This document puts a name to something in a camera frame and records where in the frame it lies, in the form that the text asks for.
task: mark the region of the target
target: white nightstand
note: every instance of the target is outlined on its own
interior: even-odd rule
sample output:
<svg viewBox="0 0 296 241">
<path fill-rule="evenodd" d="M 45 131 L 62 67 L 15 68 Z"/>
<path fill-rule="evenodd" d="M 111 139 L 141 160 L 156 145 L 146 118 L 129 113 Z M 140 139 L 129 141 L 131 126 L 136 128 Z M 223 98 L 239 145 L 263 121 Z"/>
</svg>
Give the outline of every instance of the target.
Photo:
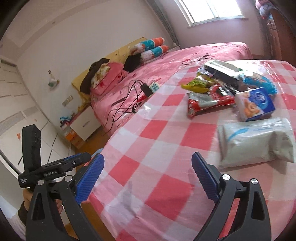
<svg viewBox="0 0 296 241">
<path fill-rule="evenodd" d="M 87 107 L 71 124 L 70 127 L 81 139 L 86 141 L 99 127 L 100 122 L 94 115 L 91 106 Z"/>
</svg>

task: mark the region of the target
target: black gripper frame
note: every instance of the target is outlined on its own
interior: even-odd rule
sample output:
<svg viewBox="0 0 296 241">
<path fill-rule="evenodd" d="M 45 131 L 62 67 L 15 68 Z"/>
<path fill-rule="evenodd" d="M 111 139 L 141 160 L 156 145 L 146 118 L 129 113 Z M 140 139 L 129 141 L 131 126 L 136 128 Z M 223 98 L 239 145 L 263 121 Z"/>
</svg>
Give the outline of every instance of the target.
<svg viewBox="0 0 296 241">
<path fill-rule="evenodd" d="M 199 152 L 194 155 L 218 182 L 220 196 L 194 241 L 271 241 L 268 209 L 258 180 L 236 181 L 230 175 L 222 175 L 215 166 L 207 164 Z M 193 168 L 196 167 L 196 161 L 192 159 Z M 227 236 L 218 239 L 235 198 L 240 200 L 230 231 Z"/>
<path fill-rule="evenodd" d="M 89 153 L 77 154 L 41 166 L 41 132 L 35 125 L 22 130 L 24 173 L 18 176 L 21 188 L 30 188 L 33 196 L 26 221 L 26 241 L 73 241 L 67 234 L 59 214 L 56 199 L 62 201 L 68 219 L 80 241 L 102 241 L 75 200 L 76 185 L 88 166 L 74 176 L 66 172 L 91 160 Z M 54 179 L 66 176 L 62 181 Z"/>
</svg>

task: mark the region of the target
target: human hand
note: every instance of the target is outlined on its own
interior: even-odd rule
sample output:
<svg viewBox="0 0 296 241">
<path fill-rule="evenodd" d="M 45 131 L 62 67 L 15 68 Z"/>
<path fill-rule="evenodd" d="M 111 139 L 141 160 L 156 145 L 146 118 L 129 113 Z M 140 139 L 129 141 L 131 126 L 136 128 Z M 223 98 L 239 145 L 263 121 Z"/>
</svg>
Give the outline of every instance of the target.
<svg viewBox="0 0 296 241">
<path fill-rule="evenodd" d="M 29 211 L 30 202 L 31 202 L 33 193 L 30 192 L 28 188 L 25 188 L 23 190 L 23 192 L 22 192 L 22 195 L 24 197 L 24 206 L 25 206 L 25 209 L 27 211 Z M 61 212 L 63 211 L 62 201 L 56 199 L 56 203 L 57 203 L 57 208 L 59 209 L 59 213 L 61 214 Z"/>
</svg>

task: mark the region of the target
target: wall switch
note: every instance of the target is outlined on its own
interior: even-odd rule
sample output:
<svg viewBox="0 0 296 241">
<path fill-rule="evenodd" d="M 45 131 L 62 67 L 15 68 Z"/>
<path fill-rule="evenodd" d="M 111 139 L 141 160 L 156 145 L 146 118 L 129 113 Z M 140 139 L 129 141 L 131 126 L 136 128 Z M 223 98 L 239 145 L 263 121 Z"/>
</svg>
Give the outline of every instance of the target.
<svg viewBox="0 0 296 241">
<path fill-rule="evenodd" d="M 63 107 L 65 107 L 67 104 L 69 104 L 71 102 L 71 100 L 73 100 L 73 96 L 70 95 L 63 103 Z"/>
</svg>

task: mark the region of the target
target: window frame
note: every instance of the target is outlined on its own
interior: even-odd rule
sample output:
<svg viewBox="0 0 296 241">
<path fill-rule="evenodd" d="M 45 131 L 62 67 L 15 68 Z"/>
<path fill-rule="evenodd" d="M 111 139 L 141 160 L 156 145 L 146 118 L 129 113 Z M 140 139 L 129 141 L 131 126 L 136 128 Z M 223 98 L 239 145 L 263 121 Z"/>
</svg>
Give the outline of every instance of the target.
<svg viewBox="0 0 296 241">
<path fill-rule="evenodd" d="M 213 13 L 211 7 L 209 6 L 211 12 L 213 13 L 213 16 L 214 18 L 211 18 L 211 19 L 207 19 L 207 20 L 204 20 L 204 21 L 200 21 L 200 22 L 196 22 L 196 23 L 192 23 L 188 14 L 186 13 L 184 7 L 182 6 L 182 4 L 180 3 L 180 1 L 183 2 L 183 0 L 175 0 L 176 4 L 178 5 L 178 7 L 180 8 L 181 12 L 183 13 L 189 27 L 188 28 L 191 28 L 191 27 L 194 27 L 194 26 L 197 26 L 197 25 L 200 25 L 200 24 L 204 24 L 204 23 L 211 23 L 211 22 L 215 22 L 215 21 L 221 21 L 221 20 L 229 20 L 229 19 L 241 19 L 241 20 L 248 20 L 248 18 L 246 18 L 244 16 L 244 13 L 243 11 L 241 10 L 241 8 L 239 7 L 240 11 L 241 11 L 241 15 L 239 16 L 233 16 L 233 17 L 215 17 L 215 14 Z M 194 18 L 193 16 L 191 15 L 191 12 L 189 11 L 189 9 L 187 8 L 187 11 L 189 12 L 192 20 L 194 21 Z"/>
</svg>

